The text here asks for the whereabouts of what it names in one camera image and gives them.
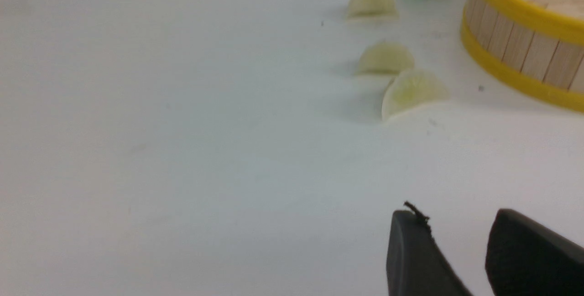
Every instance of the white tabletop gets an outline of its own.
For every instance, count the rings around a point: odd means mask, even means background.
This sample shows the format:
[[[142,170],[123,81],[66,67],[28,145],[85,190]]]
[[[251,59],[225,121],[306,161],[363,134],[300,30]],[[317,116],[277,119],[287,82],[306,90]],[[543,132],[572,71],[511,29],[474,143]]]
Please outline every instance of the white tabletop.
[[[406,199],[478,296],[501,207],[584,244],[584,119],[483,72],[464,1],[0,0],[0,294],[385,296]],[[384,38],[452,99],[382,124]]]

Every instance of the wooden steamer basket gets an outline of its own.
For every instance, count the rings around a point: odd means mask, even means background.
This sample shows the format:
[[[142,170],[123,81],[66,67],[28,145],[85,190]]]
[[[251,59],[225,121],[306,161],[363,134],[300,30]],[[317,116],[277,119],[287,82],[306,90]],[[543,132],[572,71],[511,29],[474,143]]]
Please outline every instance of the wooden steamer basket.
[[[467,0],[461,37],[494,77],[584,112],[584,0]]]

